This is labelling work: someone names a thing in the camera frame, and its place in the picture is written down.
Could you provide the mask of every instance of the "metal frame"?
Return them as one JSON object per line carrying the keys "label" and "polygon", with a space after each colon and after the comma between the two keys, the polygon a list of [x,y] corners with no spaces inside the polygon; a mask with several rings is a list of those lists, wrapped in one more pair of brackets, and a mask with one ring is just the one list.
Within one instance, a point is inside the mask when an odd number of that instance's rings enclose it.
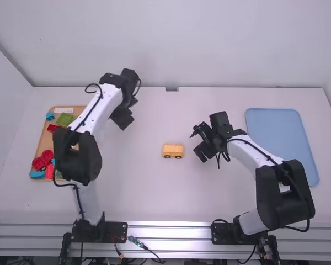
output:
{"label": "metal frame", "polygon": [[[253,246],[213,245],[210,222],[130,221],[128,235],[139,238],[161,258],[246,259]],[[0,256],[59,256],[62,236],[71,224],[0,224]],[[273,232],[282,259],[331,261],[331,225],[314,224],[307,233],[288,229]],[[68,255],[80,255],[79,243],[72,243]],[[113,244],[85,243],[83,255],[117,257]],[[118,244],[125,257],[152,258],[133,243]],[[258,259],[258,253],[252,259]]]}

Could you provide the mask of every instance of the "teal toy piece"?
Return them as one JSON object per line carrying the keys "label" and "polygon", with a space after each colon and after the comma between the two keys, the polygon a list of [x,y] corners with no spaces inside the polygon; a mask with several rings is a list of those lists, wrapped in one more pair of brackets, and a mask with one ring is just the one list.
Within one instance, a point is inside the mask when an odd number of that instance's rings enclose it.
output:
{"label": "teal toy piece", "polygon": [[53,114],[53,112],[48,112],[45,116],[46,120],[54,120],[55,119],[55,116]]}
{"label": "teal toy piece", "polygon": [[29,172],[31,178],[45,178],[45,171]]}

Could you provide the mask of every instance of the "plastic toy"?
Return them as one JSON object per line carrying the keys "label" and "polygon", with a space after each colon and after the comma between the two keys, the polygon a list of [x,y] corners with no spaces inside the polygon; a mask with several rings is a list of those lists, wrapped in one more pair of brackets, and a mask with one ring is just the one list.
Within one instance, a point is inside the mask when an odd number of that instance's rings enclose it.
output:
{"label": "plastic toy", "polygon": [[54,116],[53,112],[48,112],[45,115],[45,118],[46,118],[46,120],[51,121],[51,120],[54,120],[55,119],[55,116]]}
{"label": "plastic toy", "polygon": [[29,172],[31,178],[45,178],[45,171]]}
{"label": "plastic toy", "polygon": [[184,145],[170,145],[164,144],[162,148],[162,156],[165,158],[182,158],[184,156]]}
{"label": "plastic toy", "polygon": [[74,120],[73,115],[67,113],[61,113],[56,120],[56,124],[66,128]]}
{"label": "plastic toy", "polygon": [[46,166],[46,179],[52,179],[54,174],[55,166],[53,164],[48,164]]}
{"label": "plastic toy", "polygon": [[55,170],[55,178],[62,178],[62,174],[59,170]]}
{"label": "plastic toy", "polygon": [[47,164],[45,163],[44,159],[41,158],[41,157],[37,157],[37,158],[33,159],[33,161],[32,161],[32,166],[33,166],[37,171],[45,170],[46,165],[47,165]]}
{"label": "plastic toy", "polygon": [[54,158],[54,153],[53,153],[53,151],[47,149],[42,152],[41,158],[44,161],[45,165],[48,165],[48,164],[50,164],[50,161],[52,160],[52,158]]}
{"label": "plastic toy", "polygon": [[62,128],[62,127],[59,126],[59,125],[49,124],[49,125],[48,125],[48,128],[46,128],[46,130],[49,131],[49,132],[51,132],[51,133],[54,133],[54,132],[56,132],[59,128]]}

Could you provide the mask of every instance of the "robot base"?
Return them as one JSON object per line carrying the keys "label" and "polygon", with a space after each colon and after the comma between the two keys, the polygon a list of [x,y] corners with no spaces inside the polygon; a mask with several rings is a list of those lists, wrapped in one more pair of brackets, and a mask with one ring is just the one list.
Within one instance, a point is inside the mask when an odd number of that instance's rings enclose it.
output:
{"label": "robot base", "polygon": [[256,245],[267,232],[245,235],[239,224],[239,216],[232,223],[214,222],[211,225],[211,241],[214,245]]}
{"label": "robot base", "polygon": [[127,227],[126,222],[106,222],[104,215],[97,226],[80,219],[73,223],[71,242],[125,243]]}

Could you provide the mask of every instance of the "wooden tray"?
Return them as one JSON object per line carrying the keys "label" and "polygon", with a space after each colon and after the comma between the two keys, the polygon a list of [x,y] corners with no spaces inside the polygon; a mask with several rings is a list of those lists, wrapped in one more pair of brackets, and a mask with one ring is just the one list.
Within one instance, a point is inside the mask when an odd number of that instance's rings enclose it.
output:
{"label": "wooden tray", "polygon": [[[48,110],[48,112],[53,112],[54,116],[55,116],[55,119],[52,120],[52,121],[45,120],[43,130],[42,130],[42,133],[40,135],[39,142],[38,142],[37,150],[35,151],[34,158],[40,157],[44,150],[50,149],[51,151],[54,151],[54,148],[53,148],[53,133],[47,131],[47,128],[48,128],[49,124],[58,125],[58,124],[56,124],[56,120],[59,118],[61,112],[55,112],[55,111],[59,111],[58,108],[60,108],[60,110],[62,110],[61,108],[73,109],[73,111],[68,112],[68,114],[72,114],[76,118],[81,114],[81,112],[83,111],[83,109],[85,107],[86,106],[54,106],[54,107],[51,107]],[[30,171],[31,172],[36,171],[36,169],[34,167],[31,167]],[[40,179],[33,179],[33,180],[35,180],[35,181],[49,181],[50,179],[40,178]]]}

